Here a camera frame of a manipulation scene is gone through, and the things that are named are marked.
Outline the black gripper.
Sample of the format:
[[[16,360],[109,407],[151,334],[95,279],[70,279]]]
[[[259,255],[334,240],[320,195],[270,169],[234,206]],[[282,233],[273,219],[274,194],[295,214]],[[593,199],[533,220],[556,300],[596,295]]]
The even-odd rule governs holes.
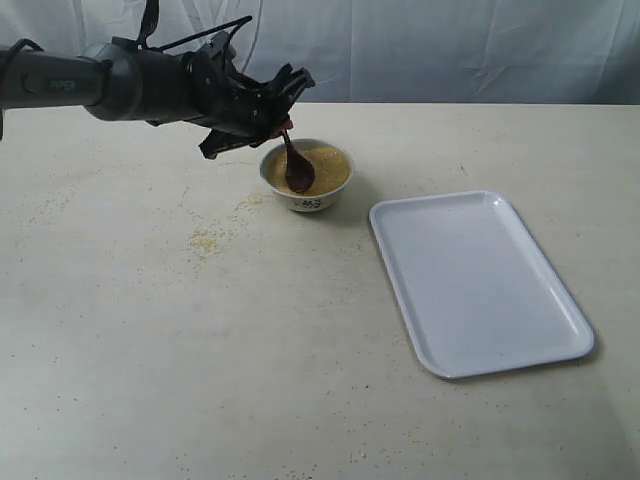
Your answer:
[[[241,74],[233,65],[231,35],[219,32],[184,59],[189,101],[195,111],[188,121],[209,130],[199,144],[202,155],[256,147],[293,128],[290,108],[315,87],[306,68],[283,65],[267,85],[267,97],[281,108],[271,108],[263,85]]]

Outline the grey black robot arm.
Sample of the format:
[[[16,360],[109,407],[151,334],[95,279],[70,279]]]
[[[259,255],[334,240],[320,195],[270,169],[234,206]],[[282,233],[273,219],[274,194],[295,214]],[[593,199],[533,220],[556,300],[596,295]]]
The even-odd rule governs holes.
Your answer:
[[[209,129],[199,149],[213,159],[277,135],[315,85],[307,69],[289,64],[259,82],[237,70],[234,57],[226,32],[178,55],[115,37],[84,56],[64,56],[21,39],[1,50],[1,108],[82,106],[103,121],[191,123]]]

